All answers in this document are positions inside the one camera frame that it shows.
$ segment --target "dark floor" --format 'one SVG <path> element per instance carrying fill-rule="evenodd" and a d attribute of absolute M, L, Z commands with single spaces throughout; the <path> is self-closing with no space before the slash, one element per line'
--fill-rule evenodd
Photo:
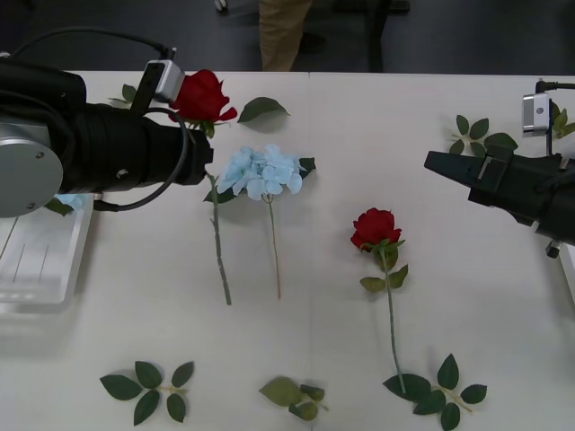
<path fill-rule="evenodd" d="M 188 70 L 260 70 L 257 0 L 0 0 L 0 51 L 60 26 L 95 25 L 178 47 Z M 321 54 L 301 56 L 295 70 L 367 71 L 363 14 L 335 13 L 315 0 L 308 31 L 328 40 Z M 26 5 L 34 2 L 34 11 Z M 390 16 L 382 41 L 390 73 L 575 75 L 573 0 L 411 0 Z M 70 70 L 141 70 L 154 53 L 99 35 L 66 35 L 23 58 Z"/>

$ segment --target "hydrangea flower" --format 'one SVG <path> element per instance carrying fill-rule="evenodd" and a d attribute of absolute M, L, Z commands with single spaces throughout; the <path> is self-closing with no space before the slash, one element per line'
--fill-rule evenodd
<path fill-rule="evenodd" d="M 278 195 L 287 186 L 292 193 L 302 188 L 300 172 L 305 171 L 296 155 L 283 154 L 277 145 L 267 145 L 265 153 L 244 147 L 232 155 L 217 192 L 232 188 L 236 196 L 246 189 L 253 200 Z"/>

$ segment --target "khaki pants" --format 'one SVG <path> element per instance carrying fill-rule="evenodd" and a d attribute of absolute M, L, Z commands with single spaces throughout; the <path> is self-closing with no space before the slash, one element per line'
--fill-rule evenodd
<path fill-rule="evenodd" d="M 312 0 L 260 0 L 261 62 L 265 72 L 289 72 Z"/>

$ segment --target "green leaf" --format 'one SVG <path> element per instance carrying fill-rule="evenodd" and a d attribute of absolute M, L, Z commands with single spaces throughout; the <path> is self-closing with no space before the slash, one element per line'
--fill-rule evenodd
<path fill-rule="evenodd" d="M 125 105 L 129 105 L 130 102 L 129 101 L 125 101 L 123 99 L 117 99 L 115 97 L 109 97 L 108 98 L 109 101 L 117 101 L 118 103 L 124 103 Z"/>
<path fill-rule="evenodd" d="M 456 359 L 452 354 L 443 361 L 443 365 L 438 371 L 438 383 L 449 390 L 456 388 L 459 382 L 459 367 L 457 366 Z"/>
<path fill-rule="evenodd" d="M 122 96 L 129 103 L 134 101 L 136 93 L 137 93 L 136 87 L 133 87 L 132 85 L 124 84 L 124 86 L 122 87 Z"/>
<path fill-rule="evenodd" d="M 575 132 L 575 123 L 570 123 L 565 125 L 565 127 L 559 131 L 557 137 L 561 139 L 562 137 L 566 137 L 567 135 L 570 135 L 573 132 Z"/>
<path fill-rule="evenodd" d="M 323 389 L 308 386 L 306 384 L 300 384 L 299 389 L 301 390 L 302 393 L 304 393 L 314 401 L 321 401 L 325 396 L 325 391 Z"/>
<path fill-rule="evenodd" d="M 314 402 L 311 401 L 304 402 L 299 406 L 296 406 L 296 404 L 290 404 L 289 412 L 306 421 L 314 420 L 317 418 L 317 406 Z"/>
<path fill-rule="evenodd" d="M 315 158 L 314 157 L 301 158 L 299 159 L 299 164 L 301 164 L 302 168 L 305 169 L 305 171 L 301 171 L 299 173 L 299 175 L 302 177 L 303 180 L 307 175 L 312 173 L 312 171 L 315 169 Z"/>
<path fill-rule="evenodd" d="M 397 288 L 403 286 L 403 280 L 407 277 L 408 271 L 409 271 L 409 266 L 405 265 L 399 271 L 394 272 L 393 274 L 390 274 L 389 275 L 389 286 L 391 286 L 392 289 L 397 289 Z"/>
<path fill-rule="evenodd" d="M 176 368 L 176 371 L 173 372 L 172 385 L 175 388 L 181 388 L 188 382 L 192 374 L 194 374 L 193 362 L 187 362 L 184 365 L 180 365 L 178 368 Z"/>
<path fill-rule="evenodd" d="M 446 406 L 446 395 L 441 390 L 431 391 L 415 406 L 414 415 L 433 415 Z"/>
<path fill-rule="evenodd" d="M 58 198 L 52 198 L 44 207 L 54 213 L 60 214 L 61 216 L 67 216 L 74 211 L 71 206 L 63 204 Z"/>
<path fill-rule="evenodd" d="M 461 139 L 457 139 L 449 148 L 450 154 L 461 154 L 464 151 L 465 144 Z"/>
<path fill-rule="evenodd" d="M 459 129 L 459 133 L 462 135 L 467 135 L 469 131 L 469 121 L 463 115 L 458 115 L 456 117 L 457 128 Z"/>
<path fill-rule="evenodd" d="M 471 149 L 475 157 L 479 157 L 480 159 L 485 157 L 485 147 L 481 145 L 479 142 L 472 142 Z"/>
<path fill-rule="evenodd" d="M 136 404 L 134 410 L 134 427 L 140 425 L 154 413 L 160 402 L 160 392 L 156 389 L 148 391 Z"/>
<path fill-rule="evenodd" d="M 104 375 L 100 382 L 116 400 L 132 400 L 142 391 L 142 387 L 124 375 Z"/>
<path fill-rule="evenodd" d="M 301 402 L 303 394 L 297 384 L 287 377 L 276 377 L 260 389 L 261 394 L 280 407 Z"/>
<path fill-rule="evenodd" d="M 459 408 L 453 402 L 447 404 L 443 409 L 443 413 L 441 413 L 441 427 L 443 431 L 456 429 L 459 425 L 460 416 Z"/>
<path fill-rule="evenodd" d="M 242 114 L 237 120 L 238 123 L 247 123 L 253 119 L 257 119 L 262 114 L 268 112 L 281 112 L 289 115 L 286 109 L 281 106 L 278 101 L 270 99 L 269 97 L 256 97 L 243 107 Z"/>
<path fill-rule="evenodd" d="M 555 120 L 557 119 L 557 117 L 559 117 L 559 114 L 561 114 L 561 110 L 559 109 L 559 106 L 557 106 L 557 103 L 552 101 L 551 102 L 551 120 L 552 120 L 553 124 L 555 124 Z"/>
<path fill-rule="evenodd" d="M 402 374 L 402 377 L 405 393 L 402 392 L 402 386 L 397 375 L 385 381 L 384 386 L 398 397 L 413 402 L 420 402 L 431 392 L 431 383 L 424 377 L 416 374 Z"/>
<path fill-rule="evenodd" d="M 213 121 L 209 121 L 209 120 L 202 121 L 200 129 L 202 132 L 204 132 L 204 135 L 206 135 L 210 139 L 212 137 L 214 137 L 214 134 L 216 133 L 216 128 L 214 127 Z"/>
<path fill-rule="evenodd" d="M 553 122 L 553 130 L 559 132 L 567 124 L 567 110 L 563 109 Z"/>
<path fill-rule="evenodd" d="M 467 386 L 463 392 L 461 392 L 461 398 L 467 404 L 477 404 L 485 400 L 487 395 L 487 386 L 483 384 L 472 384 Z"/>
<path fill-rule="evenodd" d="M 147 389 L 154 389 L 162 384 L 162 375 L 149 362 L 136 361 L 136 376 L 142 386 Z"/>
<path fill-rule="evenodd" d="M 490 145 L 499 145 L 505 148 L 510 148 L 511 150 L 518 149 L 518 143 L 515 142 L 515 139 L 507 133 L 494 133 L 493 135 L 489 135 L 485 138 L 483 143 L 487 148 L 489 148 Z"/>
<path fill-rule="evenodd" d="M 229 202 L 230 200 L 235 199 L 235 198 L 237 198 L 237 196 L 234 194 L 234 192 L 232 191 L 232 188 L 230 187 L 224 193 L 218 193 L 217 194 L 217 203 L 218 204 L 225 204 L 225 202 Z M 209 191 L 209 193 L 204 198 L 204 202 L 214 202 L 212 199 L 211 190 Z"/>
<path fill-rule="evenodd" d="M 385 262 L 387 262 L 387 270 L 390 271 L 394 268 L 397 260 L 399 259 L 399 251 L 397 248 L 385 252 Z"/>
<path fill-rule="evenodd" d="M 487 135 L 489 130 L 489 119 L 480 119 L 471 126 L 469 137 L 473 140 L 481 139 Z"/>
<path fill-rule="evenodd" d="M 359 280 L 359 283 L 366 289 L 370 294 L 376 294 L 385 289 L 385 281 L 377 277 L 363 277 Z"/>
<path fill-rule="evenodd" d="M 166 407 L 168 408 L 170 418 L 176 422 L 183 422 L 183 419 L 186 417 L 186 403 L 180 395 L 177 393 L 170 395 L 166 401 Z"/>
<path fill-rule="evenodd" d="M 397 242 L 392 242 L 390 244 L 389 240 L 383 240 L 379 243 L 379 245 L 384 248 L 384 251 L 391 251 L 391 250 L 398 249 L 400 246 L 403 245 L 404 242 L 405 242 L 405 240 L 401 240 L 401 241 L 397 241 Z"/>

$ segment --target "table surface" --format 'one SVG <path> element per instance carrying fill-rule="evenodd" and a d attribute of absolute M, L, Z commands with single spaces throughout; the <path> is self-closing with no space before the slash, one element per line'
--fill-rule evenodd
<path fill-rule="evenodd" d="M 141 76 L 81 75 L 91 102 L 119 97 Z M 468 202 L 464 187 L 423 168 L 427 151 L 448 149 L 456 114 L 489 117 L 492 132 L 521 141 L 520 154 L 543 155 L 541 139 L 519 134 L 521 97 L 535 77 L 219 76 L 239 110 L 268 96 L 291 117 L 217 127 L 213 173 L 243 145 L 275 143 L 316 158 L 302 191 L 274 200 L 283 298 L 262 203 L 239 198 L 221 207 L 231 307 L 211 205 L 202 202 L 206 182 L 173 186 L 126 214 L 94 215 L 70 308 L 0 317 L 2 429 L 132 429 L 135 401 L 114 400 L 99 378 L 145 360 L 168 380 L 193 360 L 184 425 L 162 406 L 138 429 L 309 429 L 258 393 L 284 374 L 326 389 L 331 411 L 315 430 L 439 430 L 436 417 L 412 415 L 408 401 L 382 386 L 395 374 L 387 301 L 364 295 L 358 281 L 377 270 L 349 242 L 352 222 L 371 207 L 393 210 L 406 240 L 400 264 L 409 262 L 410 274 L 394 296 L 404 372 L 434 380 L 453 353 L 460 389 L 488 385 L 487 400 L 462 412 L 458 429 L 573 429 L 575 312 L 560 262 L 510 215 Z M 569 96 L 554 95 L 568 108 Z"/>

